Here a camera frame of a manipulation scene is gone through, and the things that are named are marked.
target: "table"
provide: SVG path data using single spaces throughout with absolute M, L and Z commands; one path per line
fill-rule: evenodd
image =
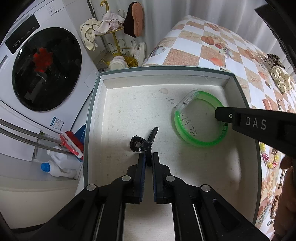
M 295 81 L 290 77 L 293 89 L 282 94 L 265 66 L 259 63 L 258 53 L 267 57 L 236 33 L 203 19 L 185 16 L 158 43 L 142 66 L 223 67 L 236 75 L 250 108 L 296 113 Z M 266 154 L 270 160 L 275 158 L 274 150 L 267 145 Z M 279 153 L 279 159 L 283 157 L 284 154 Z M 271 239 L 283 173 L 279 165 L 268 168 L 263 159 L 261 166 L 262 189 L 256 227 Z

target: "hand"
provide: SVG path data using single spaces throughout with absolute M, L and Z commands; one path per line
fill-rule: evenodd
M 282 193 L 279 197 L 279 206 L 274 220 L 275 239 L 283 237 L 296 222 L 296 189 L 293 186 L 292 158 L 285 156 L 280 168 L 287 169 L 285 174 Z

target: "red brush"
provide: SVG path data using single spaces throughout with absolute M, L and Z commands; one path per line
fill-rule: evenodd
M 83 144 L 79 139 L 74 136 L 71 131 L 62 132 L 60 135 L 62 145 L 65 146 L 70 152 L 77 156 L 77 158 L 83 160 Z

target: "brown slipper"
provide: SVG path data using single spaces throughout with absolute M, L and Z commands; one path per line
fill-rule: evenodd
M 132 6 L 132 15 L 134 22 L 134 34 L 139 37 L 143 29 L 143 9 L 140 3 L 134 3 Z
M 128 12 L 126 14 L 126 19 L 123 22 L 124 26 L 124 33 L 128 34 L 129 36 L 132 36 L 136 38 L 134 34 L 134 20 L 133 20 L 133 13 L 132 13 L 132 8 L 133 5 L 136 4 L 137 2 L 132 2 L 129 7 L 128 7 Z

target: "blue bottle cap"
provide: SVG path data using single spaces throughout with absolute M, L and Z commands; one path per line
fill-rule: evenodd
M 49 172 L 50 171 L 50 164 L 48 162 L 41 164 L 42 171 Z

